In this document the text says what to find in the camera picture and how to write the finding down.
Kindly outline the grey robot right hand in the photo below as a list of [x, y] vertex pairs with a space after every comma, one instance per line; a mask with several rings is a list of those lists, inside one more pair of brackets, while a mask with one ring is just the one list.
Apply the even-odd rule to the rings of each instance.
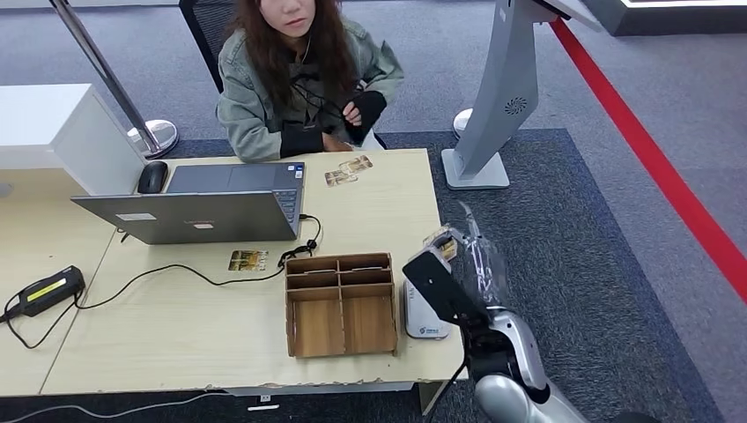
[[464, 210], [468, 232], [460, 232], [453, 226], [449, 226], [448, 230], [458, 245], [457, 254], [461, 255], [467, 264], [471, 264], [472, 272], [462, 285], [468, 295], [492, 315], [500, 309], [508, 308], [509, 289], [505, 257], [495, 243], [480, 230], [471, 208], [463, 201], [459, 201], [459, 205]]

